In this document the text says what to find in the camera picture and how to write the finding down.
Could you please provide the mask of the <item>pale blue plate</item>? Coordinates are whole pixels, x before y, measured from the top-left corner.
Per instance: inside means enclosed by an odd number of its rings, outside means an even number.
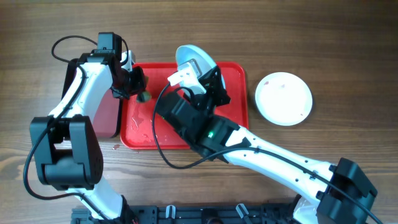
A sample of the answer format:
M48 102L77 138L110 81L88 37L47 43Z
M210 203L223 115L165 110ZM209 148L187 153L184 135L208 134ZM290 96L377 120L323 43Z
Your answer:
M191 60L195 59L203 75L200 78L204 78L205 74L209 72L212 68L216 67L215 61L201 48L196 45L181 45L175 54L175 60L177 66ZM187 87L182 87L187 95L194 95L191 90Z

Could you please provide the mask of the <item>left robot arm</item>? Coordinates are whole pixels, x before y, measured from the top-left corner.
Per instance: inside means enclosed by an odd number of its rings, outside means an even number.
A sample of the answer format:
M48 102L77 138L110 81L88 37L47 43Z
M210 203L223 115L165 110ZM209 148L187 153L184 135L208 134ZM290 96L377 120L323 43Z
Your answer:
M93 128L107 91L113 97L138 102L150 100L147 78L133 67L126 41L113 32L100 32L96 49L67 63L70 86L47 116L30 124L30 150L24 170L26 191L40 200L76 197L98 223L138 223L126 199L103 177L103 155Z

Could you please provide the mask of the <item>white plate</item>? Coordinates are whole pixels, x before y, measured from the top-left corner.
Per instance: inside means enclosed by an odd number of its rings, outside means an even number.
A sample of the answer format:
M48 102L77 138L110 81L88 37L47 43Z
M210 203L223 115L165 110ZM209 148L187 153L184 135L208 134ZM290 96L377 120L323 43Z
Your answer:
M312 112L313 96L309 86L298 76L275 72L257 85L255 105L269 122L279 126L294 126Z

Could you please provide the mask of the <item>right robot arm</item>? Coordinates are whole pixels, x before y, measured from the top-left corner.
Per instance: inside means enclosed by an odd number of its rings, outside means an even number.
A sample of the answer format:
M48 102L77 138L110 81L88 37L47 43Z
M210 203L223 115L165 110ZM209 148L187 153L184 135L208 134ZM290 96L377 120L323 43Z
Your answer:
M206 73L184 68L167 79L155 114L201 155L259 172L292 189L296 223L365 223L377 190L361 168L342 158L337 164L309 159L269 143L215 114L230 98L218 67Z

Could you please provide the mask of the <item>green and yellow sponge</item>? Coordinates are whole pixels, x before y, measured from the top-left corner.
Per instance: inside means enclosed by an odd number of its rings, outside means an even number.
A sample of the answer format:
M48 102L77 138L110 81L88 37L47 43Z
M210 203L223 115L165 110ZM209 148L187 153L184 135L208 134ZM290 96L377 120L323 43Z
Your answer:
M152 99L152 95L148 91L142 91L137 94L136 102L137 103L145 103Z

